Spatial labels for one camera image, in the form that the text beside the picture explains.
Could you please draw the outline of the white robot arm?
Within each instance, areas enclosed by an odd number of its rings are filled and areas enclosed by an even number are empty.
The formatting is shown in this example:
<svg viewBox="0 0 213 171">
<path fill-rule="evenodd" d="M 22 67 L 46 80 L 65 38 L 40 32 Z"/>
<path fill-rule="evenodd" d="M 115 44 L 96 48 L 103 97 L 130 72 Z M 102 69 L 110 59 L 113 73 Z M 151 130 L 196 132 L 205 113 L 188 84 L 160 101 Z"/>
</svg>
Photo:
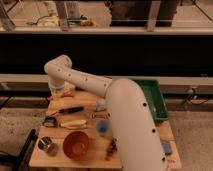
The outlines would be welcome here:
<svg viewBox="0 0 213 171">
<path fill-rule="evenodd" d="M 74 70 L 66 55 L 47 62 L 44 70 L 53 92 L 68 82 L 105 99 L 123 171 L 170 171 L 148 102 L 136 82 Z"/>
</svg>

